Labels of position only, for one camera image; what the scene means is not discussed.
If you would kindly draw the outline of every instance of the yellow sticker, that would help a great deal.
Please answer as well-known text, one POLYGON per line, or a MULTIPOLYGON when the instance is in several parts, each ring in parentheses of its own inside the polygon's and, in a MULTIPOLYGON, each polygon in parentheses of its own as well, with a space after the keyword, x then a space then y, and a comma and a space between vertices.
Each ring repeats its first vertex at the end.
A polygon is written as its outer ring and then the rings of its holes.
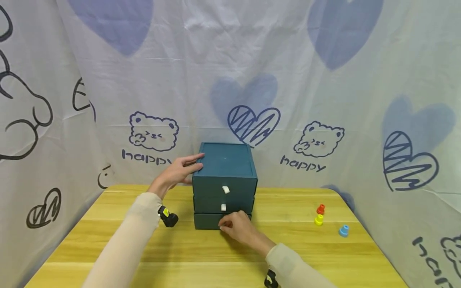
POLYGON ((170 212, 168 211, 168 209, 165 208, 163 209, 163 214, 168 217, 170 215, 170 212))

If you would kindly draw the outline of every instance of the box lid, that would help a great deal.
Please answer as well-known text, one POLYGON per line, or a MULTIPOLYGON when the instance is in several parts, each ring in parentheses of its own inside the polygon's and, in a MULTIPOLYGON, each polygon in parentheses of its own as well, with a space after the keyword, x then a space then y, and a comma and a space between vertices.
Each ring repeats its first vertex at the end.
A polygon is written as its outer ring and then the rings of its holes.
POLYGON ((193 176, 257 178, 251 148, 247 144, 203 142, 200 153, 205 153, 197 161, 203 163, 203 168, 193 176))

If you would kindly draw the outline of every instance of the white curtain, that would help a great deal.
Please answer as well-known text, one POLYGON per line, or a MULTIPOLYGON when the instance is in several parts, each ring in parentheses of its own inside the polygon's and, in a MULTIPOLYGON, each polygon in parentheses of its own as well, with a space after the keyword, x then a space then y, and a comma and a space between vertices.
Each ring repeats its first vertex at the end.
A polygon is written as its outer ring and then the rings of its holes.
POLYGON ((0 5, 6 287, 202 141, 252 146, 261 187, 337 191, 409 287, 461 286, 461 2, 0 5))

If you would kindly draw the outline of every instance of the forearm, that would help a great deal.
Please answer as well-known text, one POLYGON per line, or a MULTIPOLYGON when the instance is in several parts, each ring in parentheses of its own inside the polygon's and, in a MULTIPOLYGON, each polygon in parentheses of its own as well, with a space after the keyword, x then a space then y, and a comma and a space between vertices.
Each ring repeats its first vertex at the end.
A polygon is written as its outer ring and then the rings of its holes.
POLYGON ((283 288, 336 288, 284 244, 280 243, 272 247, 266 256, 266 261, 283 288))
POLYGON ((147 242, 159 225, 161 199, 153 193, 139 195, 107 243, 83 287, 128 287, 147 242))

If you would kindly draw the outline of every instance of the table surface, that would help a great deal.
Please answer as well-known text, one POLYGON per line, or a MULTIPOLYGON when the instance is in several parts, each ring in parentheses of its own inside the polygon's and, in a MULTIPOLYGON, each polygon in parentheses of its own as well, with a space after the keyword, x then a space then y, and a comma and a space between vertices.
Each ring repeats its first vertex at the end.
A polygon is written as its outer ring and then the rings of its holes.
MULTIPOLYGON (((81 287, 144 185, 106 189, 26 287, 81 287)), ((192 188, 176 187, 164 205, 179 216, 162 222, 147 244, 132 287, 264 287, 265 260, 222 235, 195 230, 192 188)), ((253 219, 269 238, 289 246, 339 288, 406 288, 398 273, 346 206, 329 189, 259 188, 253 219), (325 205, 323 226, 313 220, 325 205), (349 236, 339 229, 347 224, 349 236)))

